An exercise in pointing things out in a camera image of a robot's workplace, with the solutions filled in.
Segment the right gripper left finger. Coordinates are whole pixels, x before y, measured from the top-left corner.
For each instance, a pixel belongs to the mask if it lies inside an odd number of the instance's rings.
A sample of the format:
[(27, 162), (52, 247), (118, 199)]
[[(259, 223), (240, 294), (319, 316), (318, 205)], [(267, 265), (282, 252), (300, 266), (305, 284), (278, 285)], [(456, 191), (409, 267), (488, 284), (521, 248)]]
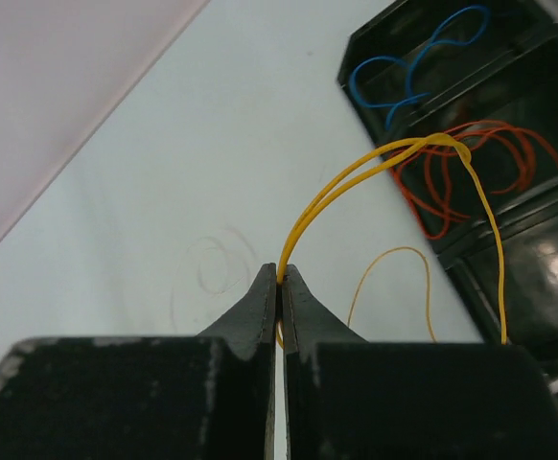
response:
[(270, 459), (276, 269), (190, 336), (33, 337), (0, 361), (0, 459)]

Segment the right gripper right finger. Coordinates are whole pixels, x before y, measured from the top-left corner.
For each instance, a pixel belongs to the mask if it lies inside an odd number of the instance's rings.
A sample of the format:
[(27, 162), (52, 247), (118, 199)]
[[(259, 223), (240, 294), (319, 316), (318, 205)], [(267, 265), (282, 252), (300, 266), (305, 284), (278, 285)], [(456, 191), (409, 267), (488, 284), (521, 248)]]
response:
[(523, 349), (370, 342), (290, 265), (281, 286), (291, 459), (558, 459), (558, 402)]

